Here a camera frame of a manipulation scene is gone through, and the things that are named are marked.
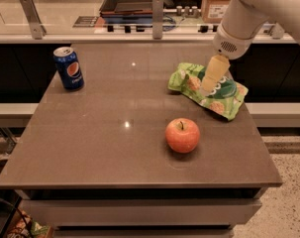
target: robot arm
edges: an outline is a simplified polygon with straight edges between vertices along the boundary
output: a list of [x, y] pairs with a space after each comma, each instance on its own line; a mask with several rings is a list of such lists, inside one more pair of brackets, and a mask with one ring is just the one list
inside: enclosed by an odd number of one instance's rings
[[268, 19], [278, 22], [300, 45], [300, 0], [231, 0], [214, 47], [229, 60], [241, 57]]

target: speckled floor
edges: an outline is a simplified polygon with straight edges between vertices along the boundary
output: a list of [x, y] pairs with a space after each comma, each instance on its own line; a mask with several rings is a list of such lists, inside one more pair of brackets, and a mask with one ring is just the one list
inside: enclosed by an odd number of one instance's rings
[[[263, 136], [283, 179], [261, 198], [262, 208], [246, 224], [235, 227], [235, 238], [300, 238], [300, 137]], [[0, 159], [6, 143], [0, 139]]]

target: green chip bag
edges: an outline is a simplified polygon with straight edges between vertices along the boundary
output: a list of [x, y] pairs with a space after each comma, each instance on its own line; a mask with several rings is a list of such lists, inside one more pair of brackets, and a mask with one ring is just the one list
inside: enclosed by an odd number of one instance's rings
[[200, 106], [226, 117], [229, 121], [233, 120], [244, 102], [248, 89], [223, 76], [210, 95], [205, 96], [201, 88], [205, 71], [206, 67], [203, 65], [182, 62], [170, 77], [168, 88], [180, 91]]

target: table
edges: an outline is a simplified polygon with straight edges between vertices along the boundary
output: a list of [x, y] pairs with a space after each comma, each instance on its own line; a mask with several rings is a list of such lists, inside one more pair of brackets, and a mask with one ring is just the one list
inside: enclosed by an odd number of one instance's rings
[[[232, 237], [265, 190], [282, 185], [245, 105], [228, 122], [167, 89], [180, 62], [208, 63], [210, 43], [73, 47], [85, 86], [69, 92], [55, 76], [0, 176], [55, 237], [117, 237], [118, 227], [138, 237]], [[177, 117], [201, 130], [189, 155], [164, 140]]]

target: apple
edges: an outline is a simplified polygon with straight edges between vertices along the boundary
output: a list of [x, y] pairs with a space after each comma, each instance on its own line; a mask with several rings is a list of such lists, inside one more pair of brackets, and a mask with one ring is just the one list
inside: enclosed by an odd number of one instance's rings
[[187, 118], [177, 118], [167, 125], [165, 138], [173, 151], [187, 154], [198, 145], [200, 131], [194, 121]]

